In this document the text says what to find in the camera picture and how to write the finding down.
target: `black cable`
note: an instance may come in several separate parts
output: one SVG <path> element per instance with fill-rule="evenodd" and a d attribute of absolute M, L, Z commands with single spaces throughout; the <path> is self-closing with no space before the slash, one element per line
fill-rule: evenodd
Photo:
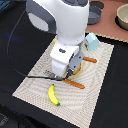
<path fill-rule="evenodd" d="M 26 10 L 24 10 L 24 12 L 21 14 L 20 18 L 18 19 L 17 23 L 15 24 L 10 36 L 9 36 L 9 40 L 8 40 L 8 43 L 7 43 L 7 57 L 8 57 L 8 60 L 9 60 L 9 63 L 11 65 L 11 67 L 20 75 L 24 76 L 24 77 L 27 77 L 27 78 L 44 78 L 44 79 L 50 79 L 50 80 L 56 80 L 56 81 L 63 81 L 65 79 L 67 79 L 69 76 L 71 76 L 73 74 L 73 71 L 71 69 L 68 70 L 67 72 L 67 76 L 65 78 L 50 78 L 50 77 L 42 77 L 42 76 L 28 76 L 28 75 L 25 75 L 21 72 L 19 72 L 12 64 L 12 61 L 11 61 L 11 58 L 10 58 L 10 55 L 9 55 L 9 48 L 10 48 L 10 41 L 11 41 L 11 38 L 12 38 L 12 35 L 14 33 L 14 31 L 16 30 L 17 26 L 19 25 L 19 22 L 21 21 L 21 19 L 23 18 L 24 14 L 25 14 Z"/>

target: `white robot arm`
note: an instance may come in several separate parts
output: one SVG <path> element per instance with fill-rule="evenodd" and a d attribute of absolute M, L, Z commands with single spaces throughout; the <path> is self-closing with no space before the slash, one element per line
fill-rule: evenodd
<path fill-rule="evenodd" d="M 57 34 L 50 56 L 53 73 L 62 76 L 84 40 L 89 0 L 28 0 L 26 12 L 36 28 Z"/>

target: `beige placemat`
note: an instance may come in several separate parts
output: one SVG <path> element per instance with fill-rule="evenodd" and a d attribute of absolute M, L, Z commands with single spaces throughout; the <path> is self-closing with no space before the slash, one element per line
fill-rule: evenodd
<path fill-rule="evenodd" d="M 45 70 L 52 71 L 49 54 L 53 46 L 53 42 L 51 42 L 29 75 L 45 76 L 43 73 Z M 80 72 L 70 77 L 70 79 L 83 84 L 85 89 L 79 89 L 61 81 L 25 78 L 13 93 L 13 96 L 48 111 L 80 128 L 88 128 L 113 47 L 110 44 L 100 42 L 98 49 L 87 51 L 82 44 L 81 48 L 85 56 L 98 60 L 97 63 L 82 60 Z M 51 84 L 55 85 L 55 95 L 61 104 L 58 107 L 49 100 L 48 88 Z"/>

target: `banana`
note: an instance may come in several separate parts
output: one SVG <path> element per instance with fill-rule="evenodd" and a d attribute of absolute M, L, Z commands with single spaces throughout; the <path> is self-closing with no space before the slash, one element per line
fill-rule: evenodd
<path fill-rule="evenodd" d="M 59 106 L 60 103 L 59 101 L 57 100 L 55 94 L 54 94 L 54 84 L 52 84 L 50 87 L 49 87 L 49 90 L 48 90 L 48 95 L 49 95 L 49 98 L 51 100 L 51 102 L 53 104 L 55 104 L 56 106 Z"/>

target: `dark table surface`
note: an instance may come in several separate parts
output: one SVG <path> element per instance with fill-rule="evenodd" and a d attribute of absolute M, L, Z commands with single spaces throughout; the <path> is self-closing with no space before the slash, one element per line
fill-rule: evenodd
<path fill-rule="evenodd" d="M 24 10 L 25 2 L 20 2 L 0 16 L 0 104 L 51 128 L 77 128 L 59 117 L 12 97 L 24 77 L 17 74 L 8 63 L 7 41 Z M 10 56 L 14 66 L 28 74 L 54 37 L 53 34 L 34 28 L 25 14 L 10 44 Z M 90 128 L 128 128 L 128 44 L 102 37 L 98 39 L 114 45 L 114 50 Z"/>

